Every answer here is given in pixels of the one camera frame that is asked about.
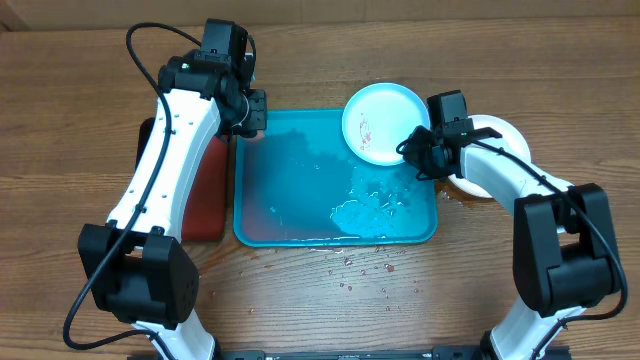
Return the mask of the light blue plate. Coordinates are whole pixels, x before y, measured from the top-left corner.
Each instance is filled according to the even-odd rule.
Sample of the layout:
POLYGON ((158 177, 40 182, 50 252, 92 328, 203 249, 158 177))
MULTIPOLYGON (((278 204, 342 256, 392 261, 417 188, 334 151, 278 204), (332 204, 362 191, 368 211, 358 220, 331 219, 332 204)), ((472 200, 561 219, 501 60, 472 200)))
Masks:
POLYGON ((360 159, 378 166, 401 164, 396 147, 418 126, 431 126, 427 106, 411 89, 395 83, 360 89, 342 115, 346 144, 360 159))

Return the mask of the white plate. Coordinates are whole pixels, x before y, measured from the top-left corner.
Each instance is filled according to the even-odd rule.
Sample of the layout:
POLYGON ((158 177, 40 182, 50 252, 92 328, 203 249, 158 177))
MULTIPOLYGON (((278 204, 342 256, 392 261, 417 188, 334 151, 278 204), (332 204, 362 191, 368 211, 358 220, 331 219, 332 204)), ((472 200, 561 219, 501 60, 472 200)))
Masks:
MULTIPOLYGON (((471 115, 470 118, 473 121, 475 129, 491 127, 500 133, 508 146, 513 150, 514 154, 519 157, 531 161, 531 151, 524 138, 518 129, 513 125, 496 116, 476 114, 471 115)), ((464 193, 478 197, 490 199, 491 195, 482 187, 474 184, 466 179, 457 178, 455 175, 449 177, 450 182, 464 193)))

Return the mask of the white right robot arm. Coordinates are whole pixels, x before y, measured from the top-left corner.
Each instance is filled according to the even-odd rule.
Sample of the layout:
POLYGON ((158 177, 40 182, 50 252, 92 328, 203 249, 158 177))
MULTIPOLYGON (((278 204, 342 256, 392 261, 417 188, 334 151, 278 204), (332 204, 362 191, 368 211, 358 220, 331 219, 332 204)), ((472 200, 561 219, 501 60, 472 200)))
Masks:
POLYGON ((419 126, 396 151, 417 169, 417 180, 464 178, 513 216, 518 297, 474 358, 544 359, 568 324, 611 319, 626 307, 629 288, 600 186, 549 175, 511 153, 491 128, 442 135, 419 126))

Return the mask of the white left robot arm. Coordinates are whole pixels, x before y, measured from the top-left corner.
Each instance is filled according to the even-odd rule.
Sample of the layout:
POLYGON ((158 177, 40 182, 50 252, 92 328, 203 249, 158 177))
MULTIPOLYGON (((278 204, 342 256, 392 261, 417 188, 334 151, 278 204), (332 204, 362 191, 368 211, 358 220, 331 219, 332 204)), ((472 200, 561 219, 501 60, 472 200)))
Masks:
POLYGON ((87 283, 63 325, 63 339, 82 302, 130 324, 107 343, 144 335, 163 359, 215 359, 219 347, 195 311, 198 270, 181 244, 184 213, 198 168, 217 135, 253 137, 266 127, 266 94, 250 86, 254 56, 238 65, 173 57, 151 82, 154 123, 126 192, 103 225, 85 225, 78 253, 87 283))

